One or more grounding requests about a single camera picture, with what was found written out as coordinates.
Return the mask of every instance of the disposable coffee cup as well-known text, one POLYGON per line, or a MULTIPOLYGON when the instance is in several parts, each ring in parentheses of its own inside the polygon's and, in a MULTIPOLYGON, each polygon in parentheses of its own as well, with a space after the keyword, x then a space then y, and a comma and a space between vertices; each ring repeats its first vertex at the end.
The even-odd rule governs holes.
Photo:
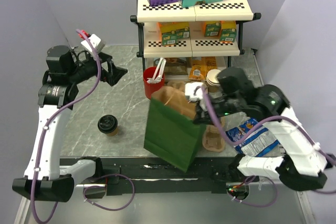
POLYGON ((106 136, 114 136, 118 133, 118 120, 113 115, 104 115, 98 121, 98 129, 106 136))
POLYGON ((217 75, 220 73, 219 69, 212 69, 208 72, 206 76, 206 82, 208 86, 209 93, 216 93, 220 86, 219 81, 217 80, 217 75))

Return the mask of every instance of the marble countertop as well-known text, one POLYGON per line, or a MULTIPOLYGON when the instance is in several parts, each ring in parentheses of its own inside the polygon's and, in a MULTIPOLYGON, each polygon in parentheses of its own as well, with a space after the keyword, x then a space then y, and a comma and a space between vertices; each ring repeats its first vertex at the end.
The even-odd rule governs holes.
MULTIPOLYGON (((114 87, 99 83, 93 94, 75 104, 70 121, 66 127, 61 155, 65 156, 112 156, 112 157, 153 157, 143 148, 147 114, 150 101, 144 95, 142 81, 142 62, 137 58, 137 46, 109 46, 103 50, 113 56, 116 66, 128 69, 128 73, 114 87), (98 120, 106 114, 118 119, 119 133, 113 137, 102 134, 97 127, 98 120)), ((232 57, 232 65, 245 70, 255 86, 261 80, 251 50, 245 55, 232 57)), ((95 79, 78 85, 78 97, 85 94, 95 79)), ((236 127, 248 118, 243 113, 226 117, 225 130, 236 127)), ((201 157, 233 157, 237 152, 229 145, 221 153, 201 149, 201 157)), ((278 148, 269 153, 277 156, 278 148)))

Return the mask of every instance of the paper bag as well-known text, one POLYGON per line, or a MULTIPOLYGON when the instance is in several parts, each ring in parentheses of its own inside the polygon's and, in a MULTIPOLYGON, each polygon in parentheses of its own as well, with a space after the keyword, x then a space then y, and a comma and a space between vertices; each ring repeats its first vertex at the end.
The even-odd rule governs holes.
POLYGON ((195 104, 184 92, 164 86, 152 94, 144 148, 186 172, 202 146, 205 125, 195 125, 195 104))

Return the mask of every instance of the red cup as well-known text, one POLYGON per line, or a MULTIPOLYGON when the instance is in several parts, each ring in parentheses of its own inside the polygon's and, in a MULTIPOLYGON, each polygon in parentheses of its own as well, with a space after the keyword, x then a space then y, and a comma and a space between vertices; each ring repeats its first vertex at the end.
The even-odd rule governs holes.
POLYGON ((155 91, 159 90, 160 88, 164 86, 164 74, 162 75, 161 81, 158 83, 148 83, 147 82, 147 78, 152 78, 155 70, 156 70, 156 67, 150 67, 150 68, 147 68, 143 72, 143 84, 145 86, 145 95, 148 99, 151 98, 152 93, 154 93, 155 91))

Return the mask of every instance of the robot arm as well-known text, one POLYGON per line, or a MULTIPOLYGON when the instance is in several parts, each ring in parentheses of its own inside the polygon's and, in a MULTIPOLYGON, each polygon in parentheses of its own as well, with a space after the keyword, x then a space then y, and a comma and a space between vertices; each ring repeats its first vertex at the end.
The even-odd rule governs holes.
MULTIPOLYGON (((98 51, 101 62, 108 63, 108 70, 101 69, 100 81, 107 82, 110 86, 117 84, 127 73, 127 69, 116 67, 112 57, 101 52, 104 43, 96 35, 90 36, 89 39, 98 51)), ((91 52, 88 44, 83 46, 91 52)), ((46 71, 43 85, 38 92, 39 123, 33 153, 24 177, 15 179, 12 185, 14 191, 28 199, 40 136, 47 120, 61 107, 75 100, 78 94, 77 84, 98 73, 97 64, 87 51, 84 61, 74 62, 71 50, 67 46, 56 46, 48 50, 46 61, 49 70, 46 71)), ((62 110, 46 131, 36 183, 36 200, 67 202, 77 184, 88 177, 102 176, 101 160, 96 157, 82 157, 76 164, 60 170, 60 152, 71 112, 71 106, 62 110)))
MULTIPOLYGON (((238 154, 235 160, 237 170, 244 176, 280 179, 286 186, 298 191, 323 188, 327 180, 323 171, 328 162, 318 152, 318 144, 313 146, 297 129, 301 123, 282 91, 272 85, 255 88, 239 68, 225 69, 217 78, 223 95, 215 99, 210 98, 217 117, 245 112, 247 116, 262 121, 270 116, 281 115, 298 125, 295 127, 285 120, 265 122, 263 125, 275 135, 286 150, 285 156, 251 157, 238 154)), ((201 85, 202 83, 188 83, 186 98, 198 101, 194 123, 212 124, 202 90, 197 87, 201 85)))

